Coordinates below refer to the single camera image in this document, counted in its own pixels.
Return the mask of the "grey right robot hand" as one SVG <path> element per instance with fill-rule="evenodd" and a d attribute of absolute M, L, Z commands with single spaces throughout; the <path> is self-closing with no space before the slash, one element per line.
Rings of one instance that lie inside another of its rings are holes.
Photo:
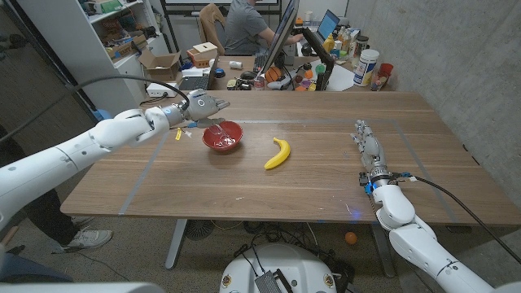
<path fill-rule="evenodd" d="M 350 136 L 357 144 L 361 162 L 370 177 L 388 175 L 383 146 L 374 136 L 371 127 L 365 120 L 357 120 L 355 130 L 356 133 L 351 133 Z"/>

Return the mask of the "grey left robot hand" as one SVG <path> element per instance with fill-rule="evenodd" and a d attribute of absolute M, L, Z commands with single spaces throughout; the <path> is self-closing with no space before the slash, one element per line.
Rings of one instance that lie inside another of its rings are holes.
<path fill-rule="evenodd" d="M 224 118 L 210 118 L 210 116 L 228 107 L 230 102 L 213 97 L 202 89 L 192 90 L 187 97 L 190 105 L 185 114 L 186 119 L 190 120 L 189 128 L 205 129 L 225 121 Z"/>

